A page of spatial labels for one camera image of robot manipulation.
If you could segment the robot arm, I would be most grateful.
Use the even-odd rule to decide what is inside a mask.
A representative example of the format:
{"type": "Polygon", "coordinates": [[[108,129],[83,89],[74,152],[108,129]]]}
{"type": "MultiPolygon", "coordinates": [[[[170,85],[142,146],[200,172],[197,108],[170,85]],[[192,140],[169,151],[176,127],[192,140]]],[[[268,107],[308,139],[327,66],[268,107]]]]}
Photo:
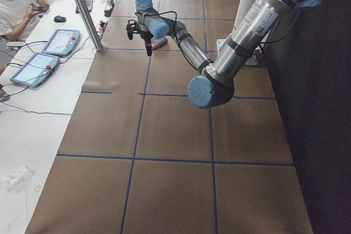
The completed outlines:
{"type": "Polygon", "coordinates": [[[188,85],[188,96],[200,109],[223,105],[234,95],[234,77],[246,61],[252,57],[277,19],[292,10],[307,9],[319,5],[321,0],[241,0],[247,5],[246,15],[220,46],[218,57],[212,61],[177,19],[162,17],[152,6],[152,0],[135,0],[137,20],[126,26],[132,39],[139,34],[145,42],[148,55],[152,54],[152,38],[170,36],[176,42],[188,63],[199,76],[188,85]]]}

